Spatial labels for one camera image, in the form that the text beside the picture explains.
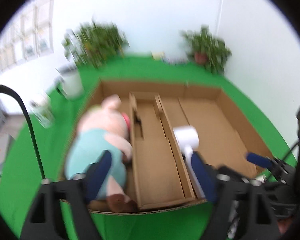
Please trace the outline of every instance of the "white wall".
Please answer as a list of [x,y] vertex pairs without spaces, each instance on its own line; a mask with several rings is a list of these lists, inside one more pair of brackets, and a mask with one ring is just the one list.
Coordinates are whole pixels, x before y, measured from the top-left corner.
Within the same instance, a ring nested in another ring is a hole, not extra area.
[[[0,76],[0,83],[15,89],[25,103],[53,83],[55,67],[67,63],[61,41],[66,29],[79,23],[114,22],[125,32],[128,52],[165,51],[167,56],[183,57],[180,30],[199,30],[201,24],[216,31],[220,0],[54,0],[54,54],[29,61]],[[9,112],[18,112],[13,100],[2,97]]]
[[290,23],[269,0],[223,0],[218,35],[233,54],[226,77],[292,145],[300,106],[300,40]]

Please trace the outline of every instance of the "cardboard tray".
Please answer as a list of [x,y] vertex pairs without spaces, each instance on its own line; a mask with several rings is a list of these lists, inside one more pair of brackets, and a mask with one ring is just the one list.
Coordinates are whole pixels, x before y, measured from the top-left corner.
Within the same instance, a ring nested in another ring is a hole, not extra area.
[[[127,166],[125,193],[138,204],[140,212],[135,214],[205,201],[196,198],[172,131],[174,127],[194,126],[199,135],[197,150],[207,164],[216,168],[226,165],[253,178],[262,169],[247,162],[246,153],[273,157],[244,114],[220,88],[102,80],[79,118],[113,94],[122,100],[119,111],[127,113],[131,120],[133,160]],[[75,135],[74,129],[69,147]],[[63,168],[59,178],[65,179]],[[92,201],[88,207],[91,212],[110,213],[104,201]]]

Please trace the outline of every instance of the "window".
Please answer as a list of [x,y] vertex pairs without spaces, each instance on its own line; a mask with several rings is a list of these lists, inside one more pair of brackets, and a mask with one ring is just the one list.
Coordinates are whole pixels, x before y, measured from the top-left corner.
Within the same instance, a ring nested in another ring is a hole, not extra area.
[[53,0],[36,0],[10,20],[0,36],[0,73],[53,53],[52,11]]

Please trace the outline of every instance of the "plush toy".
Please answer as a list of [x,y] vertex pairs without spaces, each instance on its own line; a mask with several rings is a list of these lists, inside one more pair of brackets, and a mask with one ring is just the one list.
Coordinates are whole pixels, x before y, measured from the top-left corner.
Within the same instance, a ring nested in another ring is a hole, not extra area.
[[106,98],[101,107],[93,107],[80,119],[75,139],[65,166],[67,179],[85,172],[89,165],[98,162],[104,150],[112,155],[112,164],[96,197],[106,200],[111,211],[133,212],[136,203],[123,191],[127,163],[132,157],[129,138],[130,122],[126,114],[117,111],[121,104],[118,95]]

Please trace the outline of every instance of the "black curved tube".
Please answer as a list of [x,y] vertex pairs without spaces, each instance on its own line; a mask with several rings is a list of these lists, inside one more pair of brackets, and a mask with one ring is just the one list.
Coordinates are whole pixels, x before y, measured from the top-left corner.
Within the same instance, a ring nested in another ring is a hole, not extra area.
[[4,85],[0,85],[0,93],[11,96],[12,98],[14,98],[18,102],[19,106],[21,107],[22,113],[26,118],[28,128],[29,128],[29,131],[30,131],[31,140],[32,140],[35,156],[37,157],[41,178],[45,179],[46,177],[45,177],[45,174],[44,174],[44,170],[43,170],[43,166],[42,166],[42,162],[41,162],[41,158],[40,158],[40,154],[39,154],[39,150],[38,150],[38,146],[37,146],[37,141],[35,140],[35,135],[34,135],[32,123],[31,123],[30,116],[27,112],[25,104],[23,103],[23,101],[22,101],[21,97],[18,95],[18,93],[15,92],[14,90],[12,90],[11,88],[8,88]]

